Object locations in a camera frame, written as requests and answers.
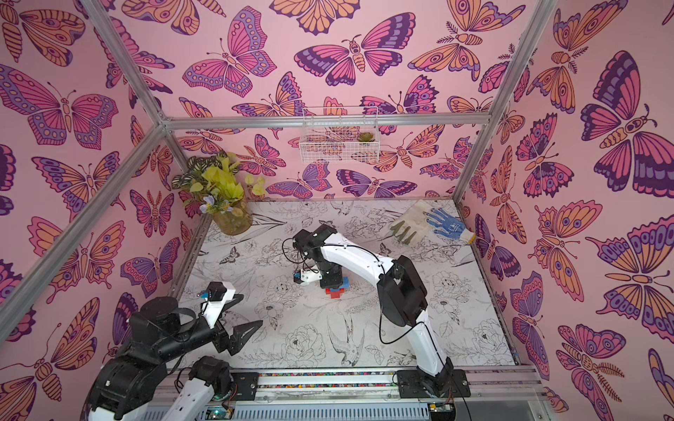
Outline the long blue lego brick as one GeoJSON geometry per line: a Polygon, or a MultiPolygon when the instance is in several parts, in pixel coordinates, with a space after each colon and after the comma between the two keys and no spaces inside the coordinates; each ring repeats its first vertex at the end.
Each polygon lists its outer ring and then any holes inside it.
{"type": "Polygon", "coordinates": [[[349,279],[344,276],[342,278],[342,284],[339,287],[329,288],[329,289],[345,289],[345,291],[350,287],[349,279]]]}

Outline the long red lego brick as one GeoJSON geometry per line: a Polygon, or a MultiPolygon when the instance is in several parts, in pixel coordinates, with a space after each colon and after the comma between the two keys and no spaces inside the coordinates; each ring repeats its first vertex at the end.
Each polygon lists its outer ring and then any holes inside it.
{"type": "Polygon", "coordinates": [[[339,299],[345,293],[345,289],[325,289],[326,294],[332,299],[339,299]]]}

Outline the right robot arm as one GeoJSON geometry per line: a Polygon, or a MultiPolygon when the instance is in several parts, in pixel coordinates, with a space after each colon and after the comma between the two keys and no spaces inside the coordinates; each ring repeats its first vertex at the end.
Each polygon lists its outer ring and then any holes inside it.
{"type": "Polygon", "coordinates": [[[454,365],[439,345],[428,314],[427,288],[409,258],[376,254],[328,225],[313,232],[301,230],[292,238],[292,246],[298,253],[298,266],[313,263],[295,275],[297,283],[317,282],[323,288],[336,288],[343,283],[342,270],[346,269],[373,285],[380,316],[407,329],[403,337],[416,356],[421,384],[431,396],[450,393],[454,365]]]}

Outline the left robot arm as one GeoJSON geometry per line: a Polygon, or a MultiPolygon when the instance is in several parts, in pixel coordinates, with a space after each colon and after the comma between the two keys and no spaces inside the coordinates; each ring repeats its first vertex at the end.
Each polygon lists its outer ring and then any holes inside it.
{"type": "Polygon", "coordinates": [[[170,362],[179,362],[206,345],[214,346],[219,353],[238,354],[263,321],[235,326],[230,333],[219,321],[221,313],[242,301],[243,296],[235,294],[228,302],[222,294],[217,298],[206,302],[200,314],[180,308],[171,296],[154,298],[132,313],[128,318],[130,337],[99,372],[81,419],[140,420],[157,387],[170,375],[170,362]]]}

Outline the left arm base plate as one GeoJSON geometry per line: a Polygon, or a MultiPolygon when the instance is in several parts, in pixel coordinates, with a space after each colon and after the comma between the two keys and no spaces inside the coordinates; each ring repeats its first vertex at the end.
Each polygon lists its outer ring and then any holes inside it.
{"type": "Polygon", "coordinates": [[[252,402],[256,399],[259,372],[242,371],[231,373],[230,391],[226,397],[228,402],[252,402]]]}

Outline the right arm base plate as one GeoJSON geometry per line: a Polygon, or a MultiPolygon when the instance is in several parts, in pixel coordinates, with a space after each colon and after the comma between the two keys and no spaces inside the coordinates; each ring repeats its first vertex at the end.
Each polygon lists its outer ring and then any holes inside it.
{"type": "Polygon", "coordinates": [[[449,375],[436,379],[418,369],[398,370],[394,375],[401,398],[471,397],[464,370],[454,369],[449,375]]]}

